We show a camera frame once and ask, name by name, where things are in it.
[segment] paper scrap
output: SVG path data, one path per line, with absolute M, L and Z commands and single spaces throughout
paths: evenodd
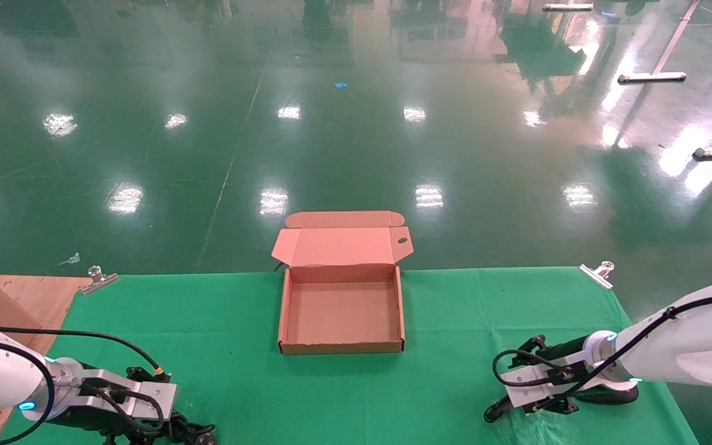
M 77 262 L 80 262 L 82 260 L 82 257 L 78 255 L 78 252 L 74 255 L 68 258 L 67 260 L 64 260 L 63 262 L 59 263 L 58 266 L 61 265 L 75 265 Z

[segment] metal clip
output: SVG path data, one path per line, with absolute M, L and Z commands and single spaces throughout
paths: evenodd
M 611 271 L 614 270 L 614 263 L 611 261 L 604 261 L 594 270 L 588 268 L 585 265 L 578 266 L 586 276 L 592 278 L 597 284 L 601 285 L 602 288 L 608 290 L 614 287 L 614 284 L 608 282 L 608 276 Z
M 83 293 L 84 295 L 90 295 L 94 291 L 112 284 L 113 282 L 117 281 L 117 278 L 119 278 L 116 273 L 112 273 L 111 275 L 104 274 L 101 270 L 101 266 L 91 267 L 87 271 L 87 274 L 90 275 L 90 278 L 93 279 L 93 283 L 87 287 L 82 288 L 81 293 Z

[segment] table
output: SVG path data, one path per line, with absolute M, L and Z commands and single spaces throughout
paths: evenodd
M 491 374 L 499 351 L 541 333 L 555 344 L 629 323 L 613 293 L 578 267 L 404 271 L 403 287 L 399 354 L 280 355 L 281 273 L 121 276 L 77 295 L 64 327 L 146 349 L 179 385 L 176 409 L 215 423 L 227 445 L 697 443 L 663 383 L 642 383 L 631 405 L 483 422 L 504 391 Z M 146 366 L 119 344 L 88 338 L 60 337 L 51 355 L 119 373 Z M 13 416 L 2 438 L 27 425 Z M 101 439 L 45 425 L 20 443 Z

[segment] metal pole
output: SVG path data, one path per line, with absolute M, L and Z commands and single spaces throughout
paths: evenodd
M 661 73 L 661 70 L 664 69 L 666 59 L 669 59 L 669 55 L 672 54 L 672 50 L 675 49 L 677 45 L 677 40 L 680 40 L 680 36 L 683 35 L 683 31 L 685 30 L 686 25 L 689 24 L 689 20 L 692 19 L 692 14 L 694 14 L 694 11 L 696 11 L 697 6 L 700 5 L 700 2 L 701 0 L 694 0 L 692 5 L 689 6 L 689 10 L 686 11 L 686 14 L 684 14 L 683 17 L 680 18 L 680 25 L 678 25 L 675 29 L 675 33 L 672 34 L 672 38 L 669 39 L 669 43 L 667 43 L 666 48 L 664 48 L 664 53 L 661 53 L 661 57 L 658 59 L 658 62 L 655 64 L 655 68 L 653 68 L 653 71 L 650 72 L 650 74 Z

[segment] black cable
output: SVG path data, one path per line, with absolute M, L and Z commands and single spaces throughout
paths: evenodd
M 549 398 L 548 400 L 544 400 L 543 402 L 537 403 L 537 405 L 534 405 L 532 407 L 533 411 L 539 411 L 540 409 L 545 409 L 548 408 L 551 405 L 554 405 L 554 403 L 559 402 L 561 400 L 564 400 L 573 394 L 575 394 L 579 389 L 582 388 L 582 386 L 586 385 L 590 380 L 593 378 L 596 378 L 597 375 L 601 374 L 601 372 L 604 371 L 607 367 L 610 367 L 617 361 L 619 358 L 622 357 L 626 352 L 628 352 L 631 347 L 636 346 L 638 342 L 642 341 L 645 336 L 650 335 L 653 330 L 655 330 L 658 326 L 661 326 L 664 324 L 664 322 L 667 322 L 669 320 L 672 320 L 675 318 L 677 315 L 680 315 L 680 313 L 683 313 L 687 310 L 695 309 L 697 307 L 703 307 L 703 306 L 708 306 L 712 304 L 712 297 L 706 298 L 706 299 L 700 299 L 696 300 L 693 302 L 687 302 L 681 306 L 678 307 L 669 307 L 667 310 L 662 313 L 659 318 L 655 319 L 652 321 L 650 324 L 648 324 L 645 329 L 642 329 L 641 332 L 639 332 L 634 338 L 630 339 L 628 343 L 625 344 L 625 346 L 622 346 L 619 351 L 615 352 L 612 354 L 609 358 L 606 358 L 604 363 L 601 363 L 600 366 L 596 367 L 590 374 L 586 375 L 586 377 L 582 378 L 579 380 L 575 385 L 571 386 L 567 391 L 562 392 L 561 394 L 556 394 L 553 397 Z
M 545 383 L 551 383 L 553 381 L 552 377 L 538 378 L 537 380 L 526 380 L 525 382 L 508 382 L 507 380 L 504 380 L 502 378 L 502 375 L 499 374 L 498 364 L 499 364 L 499 361 L 502 360 L 502 357 L 505 357 L 505 355 L 511 355 L 511 354 L 521 355 L 522 357 L 529 358 L 529 360 L 536 361 L 537 364 L 542 363 L 548 367 L 556 369 L 557 371 L 563 372 L 564 374 L 567 374 L 567 375 L 574 374 L 573 370 L 568 369 L 566 367 L 559 366 L 556 363 L 551 363 L 550 361 L 545 360 L 545 358 L 539 357 L 539 355 L 534 355 L 531 352 L 522 351 L 520 349 L 508 349 L 506 351 L 502 351 L 502 352 L 498 353 L 498 355 L 494 358 L 494 364 L 493 364 L 494 376 L 504 386 L 523 388 L 526 386 L 543 385 Z
M 6 343 L 0 343 L 0 349 L 6 352 L 12 352 L 15 355 L 19 355 L 19 357 L 26 358 L 26 360 L 31 361 L 34 366 L 37 366 L 38 371 L 43 374 L 43 378 L 46 380 L 46 391 L 48 393 L 43 414 L 40 415 L 35 423 L 32 423 L 29 428 L 26 428 L 20 434 L 10 437 L 9 439 L 0 440 L 0 445 L 6 445 L 29 436 L 32 434 L 32 431 L 35 431 L 38 427 L 40 427 L 40 425 L 43 424 L 43 422 L 46 421 L 46 419 L 48 419 L 48 415 L 51 414 L 51 409 L 54 408 L 54 380 L 51 378 L 51 372 L 48 371 L 48 367 L 46 367 L 46 365 L 40 360 L 37 360 L 37 357 L 34 357 L 34 355 L 23 351 L 23 349 L 20 349 L 19 347 Z
M 216 428 L 215 425 L 200 425 L 199 423 L 190 423 L 185 416 L 180 414 L 180 412 L 172 411 L 169 417 L 169 422 L 164 421 L 164 412 L 161 410 L 161 405 L 158 401 L 146 394 L 141 394 L 140 392 L 128 391 L 128 389 L 112 389 L 109 394 L 104 392 L 104 389 L 95 388 L 93 386 L 86 386 L 88 391 L 96 392 L 98 397 L 104 399 L 109 403 L 115 411 L 126 420 L 129 425 L 142 433 L 160 433 L 155 437 L 167 437 L 170 441 L 174 443 L 183 443 L 185 445 L 195 445 L 195 441 L 198 437 L 203 436 L 203 434 L 210 433 Z M 160 419 L 158 427 L 148 427 L 146 425 L 141 425 L 135 421 L 135 419 L 129 416 L 119 404 L 111 397 L 110 394 L 124 394 L 130 397 L 138 398 L 144 402 L 150 403 L 158 414 Z
M 145 402 L 149 402 L 150 405 L 152 405 L 156 409 L 156 413 L 158 414 L 158 427 L 150 427 L 148 425 L 142 425 L 139 422 L 136 422 L 136 420 L 128 415 L 127 412 L 125 412 L 124 409 L 122 409 L 119 406 L 119 403 L 116 402 L 109 394 L 107 394 L 103 388 L 96 388 L 95 386 L 92 386 L 88 383 L 82 383 L 82 388 L 87 389 L 87 391 L 93 391 L 95 394 L 104 399 L 107 403 L 111 405 L 111 408 L 114 408 L 114 410 L 121 415 L 122 419 L 125 420 L 125 422 L 128 423 L 131 427 L 135 428 L 138 431 L 142 431 L 142 433 L 160 433 L 161 428 L 164 425 L 164 412 L 161 410 L 161 405 L 158 404 L 156 399 L 144 395 L 144 394 L 139 394 L 138 392 L 133 392 L 133 391 L 125 391 L 125 389 L 113 389 L 110 392 L 121 392 L 121 394 L 127 394 L 130 397 L 138 398 L 140 400 L 144 400 Z
M 162 370 L 161 367 L 158 366 L 158 363 L 156 363 L 156 361 L 153 360 L 153 358 L 150 357 L 147 354 L 147 352 L 144 352 L 141 349 L 141 347 L 136 346 L 135 344 L 131 343 L 130 341 L 120 338 L 119 336 L 113 336 L 113 335 L 110 335 L 107 333 L 94 333 L 94 332 L 88 332 L 88 331 L 68 331 L 68 330 L 63 330 L 63 329 L 25 329 L 25 328 L 12 328 L 12 327 L 8 327 L 8 326 L 0 326 L 0 333 L 31 333 L 31 334 L 49 334 L 49 335 L 90 336 L 93 338 L 102 338 L 104 340 L 115 341 L 119 344 L 130 347 L 130 349 L 132 349 L 137 354 L 144 357 L 144 359 L 147 360 L 148 363 L 150 363 L 150 366 L 153 367 L 153 371 L 155 371 L 156 376 L 160 377 L 160 376 L 164 375 L 164 370 Z
M 198 437 L 210 433 L 215 428 L 216 425 L 200 425 L 189 422 L 180 412 L 172 411 L 172 417 L 169 419 L 169 423 L 166 423 L 166 437 L 174 443 L 195 445 Z

